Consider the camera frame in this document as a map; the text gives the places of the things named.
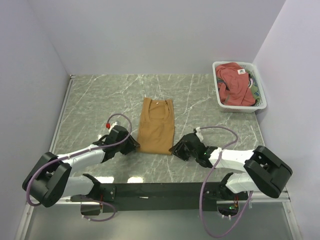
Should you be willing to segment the tan ribbed tank top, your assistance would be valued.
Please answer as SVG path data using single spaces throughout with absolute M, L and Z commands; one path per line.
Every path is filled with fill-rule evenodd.
M 170 155 L 175 134 L 174 106 L 171 99 L 143 99 L 137 142 L 138 151 L 146 154 Z

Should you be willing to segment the red tank top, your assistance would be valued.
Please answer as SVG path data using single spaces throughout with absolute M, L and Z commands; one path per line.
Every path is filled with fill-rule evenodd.
M 220 64 L 215 68 L 220 102 L 227 106 L 250 107 L 256 103 L 246 70 L 235 62 Z

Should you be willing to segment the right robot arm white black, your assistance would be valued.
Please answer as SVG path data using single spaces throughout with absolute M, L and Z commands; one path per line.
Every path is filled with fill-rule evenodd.
M 230 150 L 206 146 L 199 133 L 189 133 L 170 148 L 183 161 L 190 157 L 204 168 L 229 169 L 218 184 L 218 194 L 230 200 L 238 193 L 260 191 L 277 199 L 293 174 L 293 170 L 267 147 Z

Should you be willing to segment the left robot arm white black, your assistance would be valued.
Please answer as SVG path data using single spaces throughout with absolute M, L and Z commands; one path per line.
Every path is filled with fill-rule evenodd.
M 72 174 L 91 165 L 112 159 L 116 153 L 127 155 L 140 144 L 120 125 L 83 149 L 55 155 L 46 152 L 28 174 L 22 188 L 27 202 L 33 206 L 53 206 L 60 198 L 83 196 L 88 201 L 104 199 L 105 190 L 90 174 L 73 177 Z

